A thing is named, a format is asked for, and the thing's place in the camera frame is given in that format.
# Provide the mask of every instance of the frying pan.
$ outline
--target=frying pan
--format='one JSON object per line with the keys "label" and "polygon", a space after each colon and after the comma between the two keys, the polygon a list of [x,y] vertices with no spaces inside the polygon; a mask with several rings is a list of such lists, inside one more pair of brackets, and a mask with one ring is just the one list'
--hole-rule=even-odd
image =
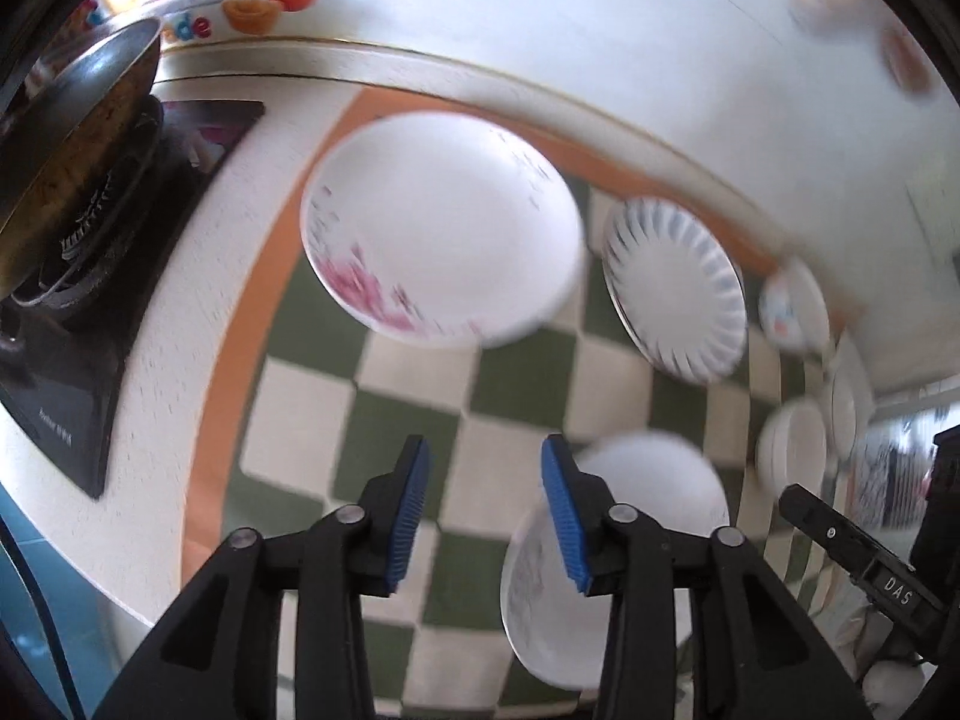
{"label": "frying pan", "polygon": [[40,265],[117,156],[159,61],[159,20],[119,29],[45,86],[0,141],[0,299]]}

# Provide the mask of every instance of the white wall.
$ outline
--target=white wall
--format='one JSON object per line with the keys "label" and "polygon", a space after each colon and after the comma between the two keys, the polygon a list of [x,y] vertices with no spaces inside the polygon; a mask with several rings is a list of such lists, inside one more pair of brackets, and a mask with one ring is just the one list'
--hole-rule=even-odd
{"label": "white wall", "polygon": [[278,31],[452,57],[646,129],[784,228],[845,308],[872,307],[856,336],[877,384],[960,370],[944,343],[960,289],[935,274],[905,193],[938,149],[955,161],[960,112],[943,87],[901,95],[867,38],[812,38],[787,0],[320,0]]}

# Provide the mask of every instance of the white countertop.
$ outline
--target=white countertop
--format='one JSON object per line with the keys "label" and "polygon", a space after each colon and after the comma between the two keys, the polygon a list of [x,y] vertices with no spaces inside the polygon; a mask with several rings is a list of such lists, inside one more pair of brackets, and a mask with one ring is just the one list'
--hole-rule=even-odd
{"label": "white countertop", "polygon": [[0,484],[104,594],[154,622],[179,591],[184,495],[213,364],[247,274],[309,156],[358,87],[304,79],[157,84],[164,100],[262,100],[266,114],[203,197],[152,296],[93,501],[0,409]]}

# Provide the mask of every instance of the white plate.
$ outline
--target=white plate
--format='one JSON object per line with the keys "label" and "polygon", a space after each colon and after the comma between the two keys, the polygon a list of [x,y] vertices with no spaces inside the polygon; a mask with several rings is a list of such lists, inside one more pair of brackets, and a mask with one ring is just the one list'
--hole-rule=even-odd
{"label": "white plate", "polygon": [[310,176],[310,265],[367,327],[426,346],[505,343],[553,316],[583,224],[563,178],[521,138],[453,113],[387,117]]}
{"label": "white plate", "polygon": [[[578,459],[602,477],[613,497],[665,528],[709,536],[730,522],[723,485],[709,461],[670,433],[629,433],[603,440]],[[691,630],[688,591],[674,590],[677,643]],[[500,578],[504,629],[520,662],[549,685],[600,685],[610,597],[584,598],[566,576],[546,503],[515,533]]]}
{"label": "white plate", "polygon": [[668,200],[631,200],[611,215],[605,255],[613,303],[650,362],[701,384],[733,372],[747,343],[743,287],[702,221]]}

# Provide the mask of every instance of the rim of plate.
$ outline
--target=rim of plate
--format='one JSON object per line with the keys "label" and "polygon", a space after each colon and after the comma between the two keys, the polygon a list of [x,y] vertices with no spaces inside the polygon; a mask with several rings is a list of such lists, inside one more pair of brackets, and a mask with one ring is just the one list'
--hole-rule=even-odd
{"label": "rim of plate", "polygon": [[320,158],[317,164],[314,165],[310,175],[304,182],[304,190],[301,193],[301,201],[299,201],[299,237],[301,238],[301,246],[304,250],[304,254],[306,255],[307,261],[309,261],[310,269],[314,272],[314,275],[317,277],[320,283],[323,284],[323,288],[337,302],[337,304],[344,309],[344,311],[356,319],[357,322],[360,322],[363,324],[363,326],[368,327],[368,329],[374,333],[381,334],[386,338],[392,338],[394,341],[401,341],[402,343],[407,343],[410,346],[421,346],[425,348],[470,348],[472,346],[482,346],[484,348],[488,348],[502,346],[503,344],[511,343],[512,341],[518,341],[520,338],[523,338],[530,332],[536,330],[536,328],[541,326],[541,324],[548,322],[550,317],[553,317],[553,314],[560,311],[560,308],[563,307],[565,301],[568,300],[570,293],[573,291],[573,288],[577,283],[577,279],[581,275],[581,269],[584,266],[584,253],[581,251],[581,247],[578,247],[575,256],[571,258],[571,264],[568,272],[563,274],[563,278],[558,280],[558,289],[540,301],[541,306],[539,306],[539,311],[535,316],[531,316],[529,319],[525,319],[523,322],[514,321],[509,326],[506,326],[505,329],[489,333],[488,335],[421,335],[418,333],[400,331],[392,328],[389,324],[385,324],[378,319],[374,319],[373,317],[358,311],[352,305],[349,305],[346,300],[341,298],[341,295],[339,295],[336,290],[330,288],[328,281],[323,277],[323,274],[320,273],[319,264],[315,261],[309,245],[307,245],[307,216],[309,214],[309,199],[310,196],[314,194],[315,189],[317,189],[317,187],[320,185],[320,177],[322,177],[323,174],[323,165],[328,163],[339,152],[349,146],[354,140],[354,136],[364,132],[369,127],[373,127],[374,125],[378,124],[378,122],[387,121],[388,119],[408,118],[412,116],[419,117],[427,114],[439,114],[445,117],[456,117],[458,119],[476,119],[479,122],[483,122],[483,124],[488,124],[490,127],[503,130],[512,138],[516,138],[518,141],[521,141],[525,144],[525,146],[527,146],[527,148],[531,148],[536,154],[539,154],[542,158],[544,158],[544,162],[546,162],[547,166],[546,169],[553,170],[553,172],[555,172],[560,180],[560,183],[562,183],[565,191],[568,193],[570,202],[576,211],[575,220],[579,230],[578,238],[579,243],[582,245],[584,242],[584,222],[580,215],[580,210],[577,207],[573,192],[570,191],[566,181],[563,180],[563,175],[560,174],[560,171],[557,170],[556,166],[550,162],[550,160],[547,159],[547,157],[544,156],[539,149],[536,148],[536,146],[524,138],[521,138],[520,135],[512,132],[512,130],[507,129],[506,127],[501,127],[500,124],[490,122],[482,117],[472,116],[470,114],[454,113],[450,111],[405,111],[402,113],[391,114],[390,116],[383,117],[382,119],[376,119],[373,122],[368,122],[367,124],[358,127],[353,132],[347,134],[347,136],[341,141],[335,143],[333,148],[330,148],[330,151],[328,151],[322,158]]}
{"label": "rim of plate", "polygon": [[[646,343],[642,341],[642,339],[640,338],[640,335],[635,331],[634,326],[632,325],[632,322],[630,322],[630,319],[627,317],[627,313],[623,308],[623,304],[620,302],[620,298],[616,293],[616,287],[613,285],[613,274],[611,273],[611,268],[610,268],[610,239],[611,239],[611,233],[613,232],[613,225],[616,224],[616,219],[618,217],[620,217],[621,215],[624,215],[625,213],[628,213],[628,210],[632,205],[640,205],[640,204],[647,204],[647,203],[654,203],[654,202],[665,203],[676,209],[684,211],[688,215],[691,215],[694,218],[694,220],[696,220],[697,223],[699,223],[699,225],[704,229],[704,231],[706,231],[707,234],[714,240],[714,242],[717,244],[717,247],[723,254],[723,257],[726,260],[727,264],[731,267],[731,270],[736,275],[736,281],[740,285],[740,296],[743,302],[744,322],[743,322],[743,337],[740,339],[740,343],[739,343],[739,355],[737,356],[736,362],[733,363],[730,370],[719,372],[719,373],[715,371],[711,371],[710,372],[711,375],[706,377],[699,377],[699,376],[693,375],[692,368],[690,368],[691,375],[688,376],[688,375],[685,375],[685,372],[683,372],[683,370],[680,370],[680,367],[678,365],[675,370],[669,367],[668,365],[665,364],[664,360],[661,360],[660,358],[655,357],[653,354],[651,354],[650,350],[646,346]],[[717,241],[716,236],[712,233],[712,231],[710,231],[707,225],[705,225],[702,222],[702,220],[698,217],[698,215],[693,213],[693,211],[686,209],[682,205],[675,203],[673,200],[666,199],[666,197],[657,197],[657,196],[653,196],[652,194],[645,194],[644,196],[631,197],[630,199],[624,200],[621,203],[621,206],[622,206],[621,208],[616,209],[615,211],[613,211],[613,213],[610,213],[607,216],[607,220],[605,224],[606,230],[604,231],[603,279],[604,279],[604,283],[607,285],[607,292],[610,295],[611,301],[613,302],[613,308],[616,309],[616,315],[620,318],[620,322],[621,324],[623,324],[624,329],[627,331],[627,335],[630,336],[630,340],[634,342],[634,346],[637,347],[637,349],[640,351],[640,354],[642,354],[643,357],[645,357],[647,362],[650,362],[651,365],[654,365],[654,367],[664,371],[665,373],[670,374],[671,376],[675,376],[680,380],[693,382],[695,384],[712,384],[714,382],[718,382],[724,379],[725,377],[730,375],[731,372],[733,372],[733,370],[736,370],[737,365],[739,365],[740,361],[743,359],[743,354],[746,351],[746,347],[747,347],[747,325],[748,325],[749,319],[747,317],[747,298],[746,298],[746,293],[744,292],[743,274],[740,271],[740,267],[733,260],[731,260],[730,255],[728,255],[727,253],[727,250],[725,250],[723,248],[723,245],[721,245],[720,242]]]}

